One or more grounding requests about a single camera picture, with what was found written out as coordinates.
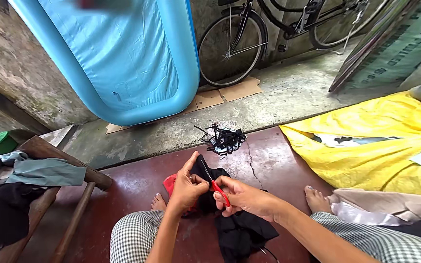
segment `scissors blade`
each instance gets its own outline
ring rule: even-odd
[[[214,179],[212,179],[211,175],[209,174],[209,171],[207,170],[206,164],[204,163],[204,161],[203,161],[203,160],[201,160],[201,163],[202,163],[202,165],[204,165],[204,170],[206,171],[207,176],[209,177],[209,179],[210,179],[211,181],[213,181]]]

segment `beige fabric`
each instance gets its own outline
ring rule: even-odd
[[[409,222],[421,220],[421,195],[339,188],[329,199],[332,203],[343,201],[368,212],[393,214]]]

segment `left hand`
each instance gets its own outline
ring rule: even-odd
[[[194,205],[198,197],[209,190],[209,183],[198,175],[191,175],[192,169],[199,153],[196,151],[191,158],[178,171],[172,196],[167,209],[174,209],[180,214]]]

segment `bicycle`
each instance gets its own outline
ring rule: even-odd
[[[253,9],[253,0],[247,0],[243,6],[232,6],[237,1],[219,0],[219,6],[228,7],[222,11],[222,17],[207,27],[199,41],[201,75],[214,87],[228,87],[243,81],[266,52],[268,30]],[[344,42],[346,45],[348,39],[370,23],[389,0],[377,0],[379,4],[373,9],[371,2],[374,0],[308,0],[301,9],[288,9],[276,0],[269,1],[280,11],[301,13],[298,21],[286,25],[272,14],[265,0],[257,0],[268,20],[283,30],[287,42],[309,32],[315,48],[329,49]],[[340,23],[333,25],[336,18],[340,18]],[[280,52],[285,49],[286,45],[278,46]]]

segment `wooden leg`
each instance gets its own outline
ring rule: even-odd
[[[3,247],[0,251],[0,263],[15,263],[17,261],[19,255],[22,253],[25,246],[29,242],[29,239],[32,237],[35,229],[37,228],[38,223],[40,223],[40,220],[42,220],[45,212],[55,201],[56,194],[58,193],[59,189],[60,187],[52,187],[46,190],[40,198],[30,204],[29,234],[18,242],[15,242],[14,244],[7,247]]]
[[[79,203],[77,204],[76,210],[74,211],[73,218],[67,226],[65,234],[59,242],[58,246],[56,247],[55,253],[51,258],[51,263],[61,263],[63,261],[69,243],[71,242],[71,239],[74,236],[74,232],[76,232],[77,225],[79,224],[80,218],[82,217],[82,214],[86,209],[86,206],[89,202],[90,196],[94,188],[95,182],[87,183],[84,193],[82,194],[82,197],[80,198]]]
[[[86,176],[84,181],[95,182],[96,186],[102,190],[108,189],[112,180],[107,175],[90,168],[78,159],[70,156],[66,152],[60,151],[55,146],[51,145],[47,141],[43,140],[38,136],[33,136],[32,139],[22,144],[18,150],[25,152],[30,158],[34,159],[45,159],[45,158],[60,158],[65,159],[69,164],[79,167],[86,167]]]

